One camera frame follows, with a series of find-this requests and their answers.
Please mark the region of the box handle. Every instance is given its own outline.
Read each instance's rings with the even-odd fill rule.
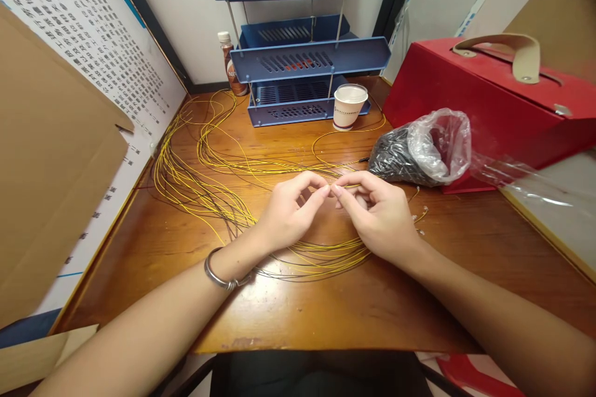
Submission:
[[[540,78],[540,44],[525,34],[493,34],[474,37],[456,44],[452,51],[466,58],[476,57],[476,52],[470,51],[479,43],[500,43],[511,48],[513,56],[513,77],[523,84],[537,84]]]

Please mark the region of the plastic sheet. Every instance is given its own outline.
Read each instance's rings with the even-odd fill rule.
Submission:
[[[587,219],[591,225],[596,224],[596,195],[583,190],[578,182],[561,181],[556,175],[560,171],[556,166],[537,171],[507,156],[495,160],[477,153],[472,155],[470,167],[472,177],[510,192],[534,210],[555,210],[565,215],[571,212],[575,222]],[[577,174],[582,175],[582,171],[578,170]]]
[[[471,163],[470,121],[463,112],[440,109],[382,135],[368,170],[386,181],[448,185]]]

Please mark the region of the wooden desk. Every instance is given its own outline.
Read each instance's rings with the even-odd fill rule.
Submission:
[[[196,116],[205,104],[195,106]],[[358,125],[379,119],[378,110]],[[246,105],[223,125],[247,155],[315,162],[313,140],[332,130],[330,121],[253,128]],[[327,161],[368,156],[376,138],[390,129],[328,136],[317,145]],[[223,134],[212,144],[239,154]],[[173,146],[198,169],[196,142],[179,132]],[[209,172],[233,188],[259,215],[267,197],[235,176]],[[267,177],[275,183],[287,178]],[[415,188],[405,185],[408,194]],[[199,262],[218,246],[197,218],[158,202],[152,189],[138,189],[127,212],[106,241],[58,325],[66,331],[106,324],[159,284]],[[305,237],[331,243],[354,236],[347,215],[328,199]],[[444,255],[463,267],[546,308],[596,337],[596,288],[580,276],[534,231],[498,192],[443,195],[425,189],[411,203],[412,213],[430,212],[417,226]],[[222,237],[227,232],[215,222]],[[275,268],[269,262],[269,268]],[[453,317],[421,286],[374,258],[346,274],[314,283],[287,283],[264,277],[229,299],[197,340],[197,353],[250,349],[403,349],[479,352]]]

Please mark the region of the left hand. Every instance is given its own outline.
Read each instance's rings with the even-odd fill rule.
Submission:
[[[317,190],[311,192],[309,186]],[[327,181],[310,171],[276,184],[265,211],[251,229],[253,236],[259,237],[269,252],[293,245],[310,228],[329,191]]]

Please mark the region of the white cup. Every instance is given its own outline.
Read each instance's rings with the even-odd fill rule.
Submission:
[[[333,109],[333,127],[340,132],[347,132],[354,127],[364,101],[368,99],[368,90],[358,84],[344,84],[335,91]]]

